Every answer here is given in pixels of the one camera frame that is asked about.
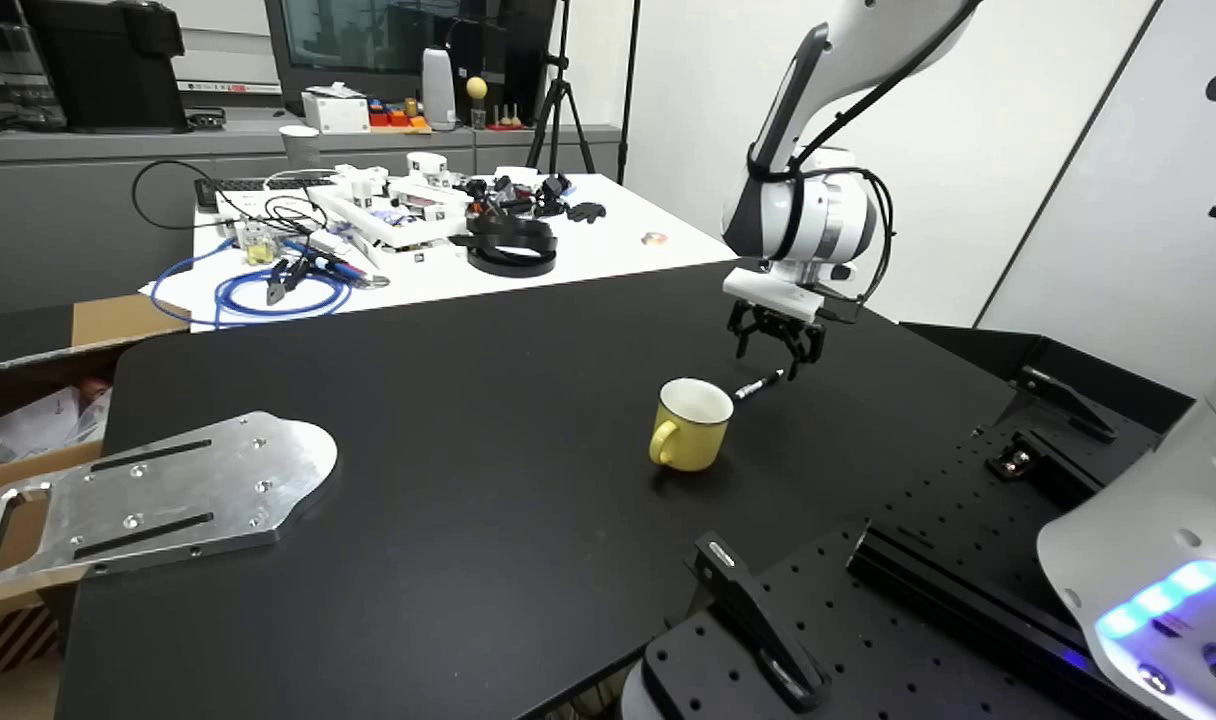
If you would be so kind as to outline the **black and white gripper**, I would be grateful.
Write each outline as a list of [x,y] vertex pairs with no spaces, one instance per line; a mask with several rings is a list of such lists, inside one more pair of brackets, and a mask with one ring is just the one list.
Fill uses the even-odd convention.
[[746,360],[752,336],[765,332],[790,342],[781,378],[797,378],[801,368],[813,365],[808,353],[819,342],[819,292],[801,286],[784,271],[752,269],[733,269],[721,292],[733,301],[728,332],[735,336],[735,360]]

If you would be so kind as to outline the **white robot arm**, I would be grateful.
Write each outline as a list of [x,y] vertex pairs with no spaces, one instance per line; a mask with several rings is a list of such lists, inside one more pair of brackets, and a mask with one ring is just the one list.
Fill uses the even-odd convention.
[[[735,336],[819,356],[819,275],[894,241],[894,190],[838,135],[935,62],[979,0],[831,0],[803,30],[746,151],[724,275]],[[1038,533],[1038,558],[1106,679],[1167,715],[1216,720],[1216,384],[1130,464]]]

